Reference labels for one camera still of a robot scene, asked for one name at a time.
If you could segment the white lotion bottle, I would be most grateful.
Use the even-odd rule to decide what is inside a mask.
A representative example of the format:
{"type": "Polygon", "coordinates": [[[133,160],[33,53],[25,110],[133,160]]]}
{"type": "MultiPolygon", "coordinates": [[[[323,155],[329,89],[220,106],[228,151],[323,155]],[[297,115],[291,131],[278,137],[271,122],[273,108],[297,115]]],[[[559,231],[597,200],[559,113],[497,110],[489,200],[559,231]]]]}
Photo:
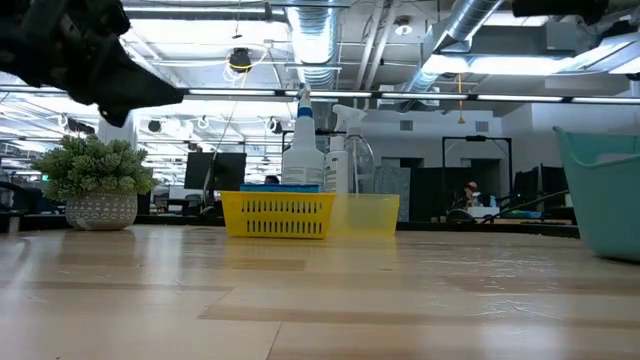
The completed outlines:
{"type": "Polygon", "coordinates": [[[325,155],[324,190],[329,193],[345,194],[348,192],[348,153],[343,136],[330,139],[329,152],[325,155]]]}

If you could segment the black monitor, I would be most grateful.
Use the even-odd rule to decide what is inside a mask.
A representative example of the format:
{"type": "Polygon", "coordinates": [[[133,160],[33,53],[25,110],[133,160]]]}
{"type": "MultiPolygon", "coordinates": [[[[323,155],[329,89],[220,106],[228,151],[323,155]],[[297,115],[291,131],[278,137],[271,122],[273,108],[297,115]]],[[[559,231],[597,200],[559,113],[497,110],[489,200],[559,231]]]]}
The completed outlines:
{"type": "Polygon", "coordinates": [[[516,173],[510,200],[512,205],[520,205],[567,189],[562,167],[540,165],[516,173]]]}
{"type": "Polygon", "coordinates": [[[187,157],[184,188],[238,191],[245,179],[246,153],[191,152],[187,157]]]}

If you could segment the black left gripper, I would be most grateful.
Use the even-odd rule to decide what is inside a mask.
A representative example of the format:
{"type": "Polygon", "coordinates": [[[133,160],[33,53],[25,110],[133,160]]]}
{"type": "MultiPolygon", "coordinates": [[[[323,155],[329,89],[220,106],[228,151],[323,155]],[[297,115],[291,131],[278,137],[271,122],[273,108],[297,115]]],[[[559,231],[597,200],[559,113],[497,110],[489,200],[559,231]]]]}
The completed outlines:
{"type": "Polygon", "coordinates": [[[134,62],[118,37],[121,0],[0,0],[0,71],[52,86],[122,128],[131,110],[180,103],[185,93],[134,62]]]}

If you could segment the blue rectangular sponge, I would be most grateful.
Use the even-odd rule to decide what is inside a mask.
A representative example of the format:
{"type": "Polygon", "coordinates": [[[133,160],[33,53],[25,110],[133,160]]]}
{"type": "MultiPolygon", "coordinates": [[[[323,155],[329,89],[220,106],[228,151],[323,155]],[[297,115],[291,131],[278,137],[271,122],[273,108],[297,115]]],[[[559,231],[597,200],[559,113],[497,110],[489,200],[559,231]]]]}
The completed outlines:
{"type": "Polygon", "coordinates": [[[276,192],[276,193],[319,193],[320,186],[317,184],[242,184],[242,192],[276,192]]]}

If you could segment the yellow slotted basket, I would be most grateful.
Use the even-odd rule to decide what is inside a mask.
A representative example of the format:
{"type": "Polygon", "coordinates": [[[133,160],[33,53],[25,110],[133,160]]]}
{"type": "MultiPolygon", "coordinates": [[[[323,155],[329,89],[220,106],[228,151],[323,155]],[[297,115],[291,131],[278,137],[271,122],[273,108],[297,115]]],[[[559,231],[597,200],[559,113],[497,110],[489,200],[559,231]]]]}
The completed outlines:
{"type": "Polygon", "coordinates": [[[223,191],[224,222],[232,237],[324,239],[332,193],[223,191]]]}

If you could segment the yellow translucent tray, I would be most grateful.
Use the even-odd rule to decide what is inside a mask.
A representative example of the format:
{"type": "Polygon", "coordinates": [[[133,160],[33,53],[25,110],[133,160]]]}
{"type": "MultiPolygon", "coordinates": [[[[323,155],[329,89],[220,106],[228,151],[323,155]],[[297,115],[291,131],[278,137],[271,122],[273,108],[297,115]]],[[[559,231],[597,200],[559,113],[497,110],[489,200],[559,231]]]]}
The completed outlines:
{"type": "Polygon", "coordinates": [[[337,194],[328,229],[330,237],[395,236],[400,197],[396,194],[337,194]]]}

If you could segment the black gantry stand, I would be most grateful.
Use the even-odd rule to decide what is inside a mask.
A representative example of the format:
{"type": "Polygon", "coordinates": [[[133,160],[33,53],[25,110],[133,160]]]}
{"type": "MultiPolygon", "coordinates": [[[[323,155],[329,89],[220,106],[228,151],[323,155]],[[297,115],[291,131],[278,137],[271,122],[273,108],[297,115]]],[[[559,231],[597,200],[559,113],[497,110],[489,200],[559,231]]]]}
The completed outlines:
{"type": "Polygon", "coordinates": [[[446,162],[446,157],[447,157],[447,152],[449,151],[446,148],[446,142],[448,140],[461,140],[461,141],[465,141],[465,142],[487,142],[487,141],[491,141],[494,145],[497,145],[498,141],[503,141],[507,144],[507,156],[508,156],[508,186],[509,186],[509,190],[507,195],[509,195],[512,191],[513,191],[513,181],[514,181],[514,175],[513,175],[513,145],[512,145],[512,138],[510,137],[491,137],[491,136],[484,136],[484,135],[467,135],[467,136],[443,136],[441,137],[441,191],[443,193],[443,196],[446,194],[447,191],[447,187],[446,187],[446,169],[447,169],[447,162],[446,162]]]}

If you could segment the clear spray bottle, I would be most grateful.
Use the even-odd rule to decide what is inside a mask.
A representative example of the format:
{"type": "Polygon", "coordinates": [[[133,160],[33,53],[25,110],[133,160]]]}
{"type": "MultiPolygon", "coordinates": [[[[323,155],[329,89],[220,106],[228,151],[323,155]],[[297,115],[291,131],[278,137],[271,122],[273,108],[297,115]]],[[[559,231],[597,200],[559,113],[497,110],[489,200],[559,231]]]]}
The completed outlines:
{"type": "Polygon", "coordinates": [[[337,115],[335,130],[344,130],[344,149],[347,152],[350,193],[373,194],[375,192],[375,160],[369,142],[363,134],[364,110],[336,104],[333,112],[337,115]]]}

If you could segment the teal plastic tub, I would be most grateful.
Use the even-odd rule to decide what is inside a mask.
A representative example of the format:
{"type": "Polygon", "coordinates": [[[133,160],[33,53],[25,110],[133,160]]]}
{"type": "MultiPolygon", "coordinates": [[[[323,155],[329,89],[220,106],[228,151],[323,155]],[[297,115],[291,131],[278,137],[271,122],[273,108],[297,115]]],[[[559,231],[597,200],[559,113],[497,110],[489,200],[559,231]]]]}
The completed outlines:
{"type": "Polygon", "coordinates": [[[599,257],[640,263],[640,158],[596,160],[640,154],[640,135],[553,131],[582,241],[599,257]]]}

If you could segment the blue liquid spray bottle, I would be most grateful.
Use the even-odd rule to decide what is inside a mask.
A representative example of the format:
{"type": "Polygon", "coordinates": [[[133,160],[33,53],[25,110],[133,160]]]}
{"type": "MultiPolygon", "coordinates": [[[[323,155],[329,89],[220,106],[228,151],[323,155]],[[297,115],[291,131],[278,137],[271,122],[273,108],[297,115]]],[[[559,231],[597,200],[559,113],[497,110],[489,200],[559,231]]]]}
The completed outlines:
{"type": "Polygon", "coordinates": [[[324,154],[316,146],[311,90],[308,85],[300,85],[297,99],[293,140],[290,148],[283,152],[282,183],[317,185],[321,189],[324,183],[324,154]]]}

